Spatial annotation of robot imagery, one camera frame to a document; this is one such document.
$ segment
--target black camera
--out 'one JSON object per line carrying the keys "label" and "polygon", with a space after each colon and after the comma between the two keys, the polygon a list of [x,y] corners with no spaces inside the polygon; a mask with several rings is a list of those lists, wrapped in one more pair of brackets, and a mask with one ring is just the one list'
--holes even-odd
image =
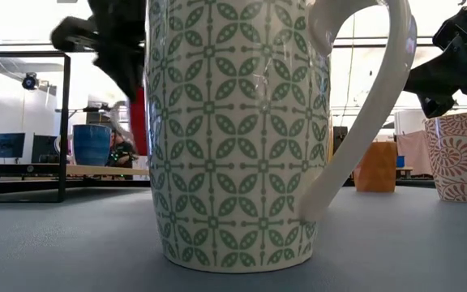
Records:
{"label": "black camera", "polygon": [[37,74],[27,73],[21,85],[23,85],[23,88],[26,90],[36,90],[38,84],[39,84],[39,80],[37,80]]}
{"label": "black camera", "polygon": [[405,91],[418,95],[427,118],[441,116],[455,105],[457,90],[467,95],[467,6],[444,21],[432,38],[443,53],[414,68]]}

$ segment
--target gray table surface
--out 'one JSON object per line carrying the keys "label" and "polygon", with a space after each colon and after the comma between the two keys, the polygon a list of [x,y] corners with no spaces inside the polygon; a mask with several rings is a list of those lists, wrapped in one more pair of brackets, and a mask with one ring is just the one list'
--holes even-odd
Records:
{"label": "gray table surface", "polygon": [[435,190],[343,188],[313,258],[245,275],[161,255],[150,192],[78,190],[62,204],[0,204],[2,291],[467,291],[467,204]]}

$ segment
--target red object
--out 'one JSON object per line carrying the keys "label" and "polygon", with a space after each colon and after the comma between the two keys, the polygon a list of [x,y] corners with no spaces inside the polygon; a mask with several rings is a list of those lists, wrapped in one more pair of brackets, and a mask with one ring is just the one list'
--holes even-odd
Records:
{"label": "red object", "polygon": [[135,137],[135,146],[140,156],[147,156],[147,112],[145,108],[144,89],[139,88],[136,92],[136,101],[130,103],[129,113],[131,118],[131,132]]}

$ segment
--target mug handle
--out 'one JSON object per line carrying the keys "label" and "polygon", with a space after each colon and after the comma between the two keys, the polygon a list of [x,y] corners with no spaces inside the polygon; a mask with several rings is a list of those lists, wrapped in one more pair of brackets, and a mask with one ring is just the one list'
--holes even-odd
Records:
{"label": "mug handle", "polygon": [[[73,139],[73,135],[72,134],[69,134],[68,135],[68,141],[72,140]],[[55,143],[54,143],[54,147],[55,147],[55,151],[57,151],[57,153],[61,153],[61,136],[57,136],[57,138],[55,139]],[[68,162],[73,162],[73,156],[71,155],[66,155],[66,160],[68,160]]]}
{"label": "mug handle", "polygon": [[124,129],[122,127],[122,125],[120,124],[120,107],[122,107],[122,106],[125,106],[125,107],[129,108],[127,102],[125,102],[125,101],[118,101],[111,108],[111,115],[110,115],[111,124],[125,138],[127,138],[128,140],[134,141],[135,137],[133,136],[133,133],[131,133],[128,130]]}
{"label": "mug handle", "polygon": [[307,29],[311,44],[320,54],[327,56],[341,25],[357,11],[377,4],[388,7],[390,19],[390,33],[381,68],[349,134],[302,197],[299,213],[307,221],[318,221],[323,216],[386,122],[405,87],[417,41],[417,26],[408,0],[316,0],[308,7]]}

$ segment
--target computer monitor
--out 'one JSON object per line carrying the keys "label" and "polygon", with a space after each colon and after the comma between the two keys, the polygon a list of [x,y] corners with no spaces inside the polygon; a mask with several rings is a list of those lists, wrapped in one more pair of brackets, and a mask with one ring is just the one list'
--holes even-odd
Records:
{"label": "computer monitor", "polygon": [[32,146],[32,163],[41,163],[41,156],[58,155],[55,150],[57,136],[34,135]]}
{"label": "computer monitor", "polygon": [[0,134],[0,158],[23,157],[24,133]]}

